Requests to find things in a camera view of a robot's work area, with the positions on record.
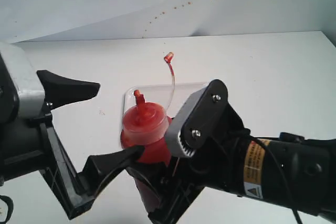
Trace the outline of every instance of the bottle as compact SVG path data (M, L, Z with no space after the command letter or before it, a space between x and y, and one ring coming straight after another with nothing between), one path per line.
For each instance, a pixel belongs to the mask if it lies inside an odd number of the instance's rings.
M172 91L167 109L172 101L175 89L175 76L170 64L173 53L169 53L164 60L168 64L172 75ZM137 162L155 164L164 162L169 165L171 153L164 140L164 133L172 122L166 115L164 107L157 103L145 102L144 95L139 90L134 92L136 106L128 109L123 116L121 132L121 146L128 148L134 145L143 145L145 150ZM135 179L135 184L140 192L142 202L147 212L152 212L160 201L144 183Z

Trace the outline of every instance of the red bottle cap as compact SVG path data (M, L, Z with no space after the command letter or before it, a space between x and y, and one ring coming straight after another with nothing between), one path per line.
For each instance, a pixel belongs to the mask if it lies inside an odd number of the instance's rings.
M157 103L145 102L139 90L135 90L134 96L136 106L127 110L122 119L124 136L135 145L160 140L169 127L165 109Z

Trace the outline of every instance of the clear plastic tube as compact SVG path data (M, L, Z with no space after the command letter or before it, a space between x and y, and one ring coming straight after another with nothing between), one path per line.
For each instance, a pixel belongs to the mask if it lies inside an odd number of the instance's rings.
M169 52L163 59L164 61L167 63L171 76L172 76L172 87L171 87L171 91L170 91L170 95L169 95L169 99L168 99L168 103L165 107L166 111L168 110L170 104L172 103L173 97L174 97L174 92L175 92L175 74L174 74L174 70L171 64L171 61L174 57L174 53Z

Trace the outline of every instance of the clear plastic tray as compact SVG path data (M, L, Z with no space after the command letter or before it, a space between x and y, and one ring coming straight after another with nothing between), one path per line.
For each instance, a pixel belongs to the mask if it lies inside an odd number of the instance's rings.
M207 85L208 82L176 84L174 97L167 111L167 115L171 118L176 116L189 95ZM139 89L140 92L144 94L147 102L155 102L165 107L168 103L171 85L139 86L130 88L125 93L123 113L135 105L133 93L136 89Z

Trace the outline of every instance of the white tabletop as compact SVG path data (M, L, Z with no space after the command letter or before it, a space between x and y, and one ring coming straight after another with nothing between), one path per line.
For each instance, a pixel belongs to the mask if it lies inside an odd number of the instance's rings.
M122 96L138 85L169 83L169 51L178 83L223 80L229 102L252 135L287 131L336 137L336 48L321 32L19 44L33 66L101 83L99 95L54 112L56 131L77 170L90 154L120 150ZM68 223L38 172L6 182L10 223ZM301 214L304 223L328 223ZM204 190L179 223L295 223L289 209ZM150 223L134 181L118 176L72 223Z

